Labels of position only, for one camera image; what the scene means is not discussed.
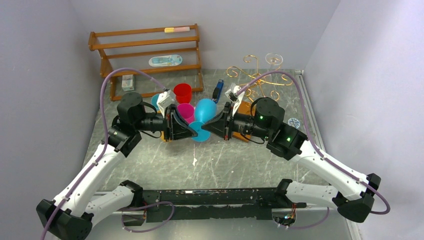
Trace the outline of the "pink plastic wine glass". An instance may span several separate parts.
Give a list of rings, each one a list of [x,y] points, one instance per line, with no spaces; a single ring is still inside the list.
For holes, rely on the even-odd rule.
[[[195,108],[190,103],[180,103],[177,110],[188,124],[195,121]]]

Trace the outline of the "blue wine glass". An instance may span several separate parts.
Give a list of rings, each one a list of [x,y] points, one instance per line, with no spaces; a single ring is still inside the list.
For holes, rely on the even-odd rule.
[[[217,105],[211,99],[203,98],[197,103],[194,109],[194,121],[188,125],[197,133],[197,136],[192,137],[195,142],[205,142],[210,138],[211,133],[202,129],[202,126],[216,115],[216,111]]]

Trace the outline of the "red plastic wine glass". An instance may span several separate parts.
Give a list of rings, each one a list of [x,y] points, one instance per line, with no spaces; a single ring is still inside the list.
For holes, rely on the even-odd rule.
[[[192,100],[192,88],[187,83],[179,83],[177,84],[173,92],[175,94],[176,101],[179,104],[187,103],[189,104]]]

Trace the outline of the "teal plastic wine glass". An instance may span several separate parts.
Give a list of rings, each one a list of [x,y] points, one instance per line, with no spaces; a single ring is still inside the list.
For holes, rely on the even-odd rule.
[[[151,104],[154,106],[154,108],[155,108],[158,112],[160,112],[160,111],[161,111],[161,109],[160,109],[160,108],[159,108],[159,106],[158,106],[158,99],[159,99],[159,96],[160,96],[160,95],[161,95],[160,93],[155,94],[154,96],[152,96],[152,97],[151,97],[151,100],[150,100]]]

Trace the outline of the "clear wine glass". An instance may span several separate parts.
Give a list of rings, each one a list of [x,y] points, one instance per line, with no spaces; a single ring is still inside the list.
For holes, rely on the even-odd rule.
[[[283,57],[274,52],[270,52],[265,56],[265,61],[269,65],[269,71],[279,70],[283,65]]]

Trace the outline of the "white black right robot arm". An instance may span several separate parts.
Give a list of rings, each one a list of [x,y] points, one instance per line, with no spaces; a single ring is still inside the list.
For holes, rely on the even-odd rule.
[[[323,186],[282,179],[274,191],[278,206],[313,204],[336,209],[346,219],[363,223],[372,212],[374,191],[381,178],[374,173],[357,172],[325,153],[306,134],[284,122],[285,110],[275,100],[262,97],[251,108],[253,115],[234,113],[227,102],[201,128],[224,140],[229,140],[234,132],[260,138],[275,156],[301,164],[328,182]]]

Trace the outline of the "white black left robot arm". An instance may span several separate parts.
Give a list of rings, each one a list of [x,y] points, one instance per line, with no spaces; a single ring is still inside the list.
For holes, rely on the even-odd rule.
[[[113,212],[145,207],[143,188],[126,180],[112,192],[94,198],[103,180],[124,160],[142,139],[142,133],[160,132],[166,140],[195,137],[175,104],[164,110],[147,112],[149,103],[136,92],[125,94],[117,106],[118,114],[90,161],[71,183],[52,200],[42,200],[36,212],[44,233],[61,240],[84,240],[94,226]]]

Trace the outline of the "wooden shelf rack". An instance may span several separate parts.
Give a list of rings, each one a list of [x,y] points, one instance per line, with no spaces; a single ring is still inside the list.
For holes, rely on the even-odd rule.
[[[198,24],[89,34],[88,49],[100,56],[100,76],[112,74],[109,99],[119,101],[118,80],[124,75],[196,71],[191,90],[204,90]]]

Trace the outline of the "blue stapler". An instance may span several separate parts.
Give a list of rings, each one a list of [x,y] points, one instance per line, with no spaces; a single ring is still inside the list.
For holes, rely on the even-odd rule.
[[[211,100],[215,104],[217,104],[219,102],[223,88],[224,88],[224,80],[219,79],[214,90],[213,90],[213,92],[212,92],[212,98],[211,98]]]

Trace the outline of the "blue white oval package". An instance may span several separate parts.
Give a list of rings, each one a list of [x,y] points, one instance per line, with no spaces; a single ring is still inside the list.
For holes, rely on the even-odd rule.
[[[149,59],[148,64],[151,67],[173,67],[183,62],[183,58],[178,54],[154,56]]]

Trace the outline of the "small teal white box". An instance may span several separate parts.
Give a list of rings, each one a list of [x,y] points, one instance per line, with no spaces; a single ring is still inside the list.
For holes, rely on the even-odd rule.
[[[134,75],[133,74],[127,74],[122,76],[121,80],[121,88],[125,92],[130,92],[135,90],[135,84],[134,84]]]

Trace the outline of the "yellow pink eraser bar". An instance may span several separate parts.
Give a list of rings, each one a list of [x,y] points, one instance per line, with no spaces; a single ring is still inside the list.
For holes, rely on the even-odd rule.
[[[181,27],[166,27],[164,29],[165,33],[181,33],[181,32],[189,32],[191,28],[189,26],[181,26]]]

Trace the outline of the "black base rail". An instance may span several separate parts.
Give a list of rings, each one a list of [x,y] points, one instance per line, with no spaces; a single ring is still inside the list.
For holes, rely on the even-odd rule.
[[[292,208],[293,203],[277,196],[275,188],[227,188],[195,190],[144,190],[130,203],[130,208],[147,207],[147,223],[166,219],[272,220],[273,209]]]

